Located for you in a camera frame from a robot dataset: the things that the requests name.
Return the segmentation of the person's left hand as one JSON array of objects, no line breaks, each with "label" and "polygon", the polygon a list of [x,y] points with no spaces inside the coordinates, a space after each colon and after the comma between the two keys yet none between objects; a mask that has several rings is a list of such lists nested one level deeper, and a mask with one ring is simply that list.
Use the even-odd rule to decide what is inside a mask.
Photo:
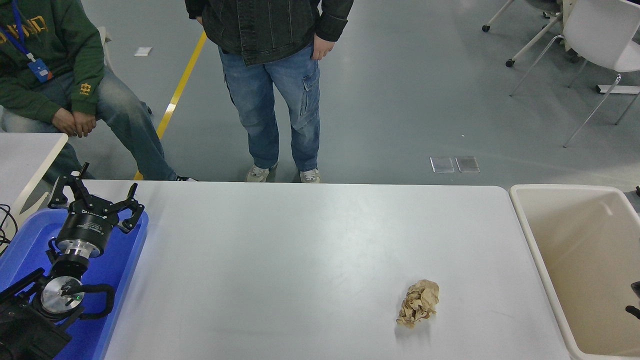
[{"label": "person's left hand", "polygon": [[87,137],[96,128],[97,120],[94,114],[87,114],[80,111],[72,111],[71,116],[73,118],[73,136],[82,138]]},{"label": "person's left hand", "polygon": [[335,47],[335,41],[328,41],[320,38],[318,35],[313,39],[313,50],[311,53],[311,59],[313,61],[320,61],[326,57]]}]

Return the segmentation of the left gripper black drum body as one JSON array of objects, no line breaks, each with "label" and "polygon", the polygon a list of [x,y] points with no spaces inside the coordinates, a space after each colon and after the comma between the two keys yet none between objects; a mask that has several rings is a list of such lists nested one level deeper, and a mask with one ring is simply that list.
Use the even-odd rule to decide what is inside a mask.
[{"label": "left gripper black drum body", "polygon": [[103,214],[86,209],[71,209],[55,239],[55,246],[63,251],[73,242],[80,241],[90,244],[96,251],[103,251],[118,223],[117,213]]}]

